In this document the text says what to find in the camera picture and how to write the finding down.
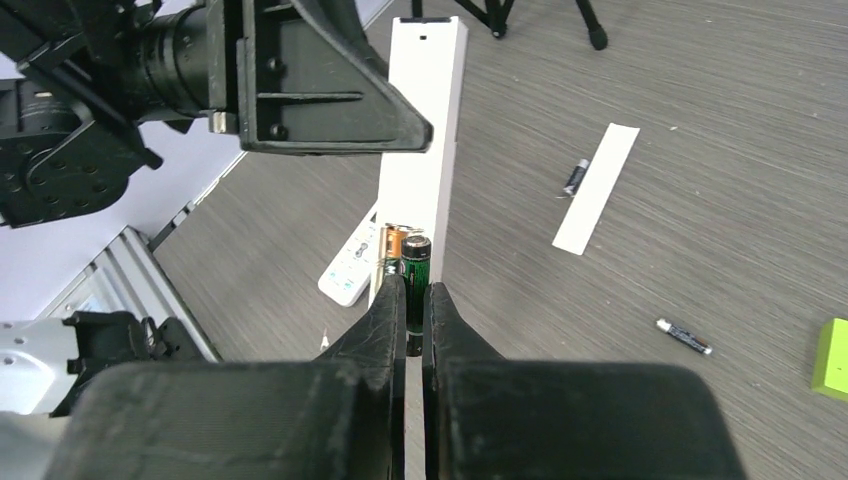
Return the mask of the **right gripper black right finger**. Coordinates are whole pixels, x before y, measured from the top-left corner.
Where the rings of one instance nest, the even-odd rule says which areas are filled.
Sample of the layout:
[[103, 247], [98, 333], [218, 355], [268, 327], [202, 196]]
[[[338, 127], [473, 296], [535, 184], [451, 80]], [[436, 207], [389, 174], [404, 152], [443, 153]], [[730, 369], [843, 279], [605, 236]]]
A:
[[430, 479], [742, 479], [711, 390], [674, 365], [515, 360], [426, 294], [422, 359]]

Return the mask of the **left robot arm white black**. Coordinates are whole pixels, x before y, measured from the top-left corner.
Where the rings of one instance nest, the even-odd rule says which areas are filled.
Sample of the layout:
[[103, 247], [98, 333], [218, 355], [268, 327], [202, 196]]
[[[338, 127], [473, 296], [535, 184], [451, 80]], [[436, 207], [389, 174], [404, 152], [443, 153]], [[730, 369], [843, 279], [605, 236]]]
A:
[[207, 119], [243, 150], [423, 152], [433, 129], [389, 83], [351, 1], [5, 1], [1, 222], [103, 210], [158, 169], [140, 128]]

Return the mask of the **copper black battery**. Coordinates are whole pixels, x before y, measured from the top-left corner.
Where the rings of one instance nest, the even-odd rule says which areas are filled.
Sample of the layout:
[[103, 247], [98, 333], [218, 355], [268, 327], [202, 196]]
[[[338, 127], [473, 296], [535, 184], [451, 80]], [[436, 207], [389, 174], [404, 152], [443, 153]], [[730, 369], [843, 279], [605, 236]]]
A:
[[378, 278], [382, 280], [387, 275], [400, 272], [403, 241], [410, 235], [422, 234], [420, 228], [398, 224], [385, 224], [381, 228], [381, 253], [378, 256]]

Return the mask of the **green black battery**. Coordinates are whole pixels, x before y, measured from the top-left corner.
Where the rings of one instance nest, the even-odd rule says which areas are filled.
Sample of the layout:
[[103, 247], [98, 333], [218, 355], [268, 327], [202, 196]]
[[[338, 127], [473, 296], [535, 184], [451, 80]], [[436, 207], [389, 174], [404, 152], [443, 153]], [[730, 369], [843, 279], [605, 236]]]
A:
[[406, 287], [408, 357], [419, 357], [423, 345], [425, 292], [430, 285], [432, 244], [423, 235], [411, 235], [401, 245], [401, 273]]

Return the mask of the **long white remote control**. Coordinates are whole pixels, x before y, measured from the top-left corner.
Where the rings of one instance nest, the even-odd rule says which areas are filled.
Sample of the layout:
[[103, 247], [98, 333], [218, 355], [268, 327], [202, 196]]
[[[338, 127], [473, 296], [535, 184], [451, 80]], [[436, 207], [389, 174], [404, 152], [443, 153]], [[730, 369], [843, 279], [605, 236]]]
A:
[[387, 224], [420, 230], [432, 242], [436, 282], [445, 264], [468, 40], [457, 16], [393, 20], [389, 82], [414, 107], [425, 142], [381, 156], [376, 202], [365, 218], [375, 241]]

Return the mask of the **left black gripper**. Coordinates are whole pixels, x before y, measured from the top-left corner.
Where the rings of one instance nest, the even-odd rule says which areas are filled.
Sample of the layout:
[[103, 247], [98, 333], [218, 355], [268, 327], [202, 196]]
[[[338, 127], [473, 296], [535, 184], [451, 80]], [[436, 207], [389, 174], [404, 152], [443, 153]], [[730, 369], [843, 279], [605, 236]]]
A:
[[404, 152], [423, 125], [353, 1], [207, 1], [209, 131], [246, 151]]

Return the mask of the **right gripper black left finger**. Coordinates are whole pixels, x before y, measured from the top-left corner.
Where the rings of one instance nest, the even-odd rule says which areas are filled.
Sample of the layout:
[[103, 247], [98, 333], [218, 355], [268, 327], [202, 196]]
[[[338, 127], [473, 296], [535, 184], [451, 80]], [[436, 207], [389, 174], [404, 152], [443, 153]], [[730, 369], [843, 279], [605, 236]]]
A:
[[145, 362], [98, 375], [49, 479], [400, 479], [405, 286], [311, 361]]

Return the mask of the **white remote battery cover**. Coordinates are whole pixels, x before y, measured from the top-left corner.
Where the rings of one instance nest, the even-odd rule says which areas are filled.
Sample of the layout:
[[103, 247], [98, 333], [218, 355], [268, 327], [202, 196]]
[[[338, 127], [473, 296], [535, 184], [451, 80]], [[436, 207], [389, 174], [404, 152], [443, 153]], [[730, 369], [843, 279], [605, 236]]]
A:
[[639, 133], [639, 128], [608, 125], [554, 236], [554, 247], [584, 253]]

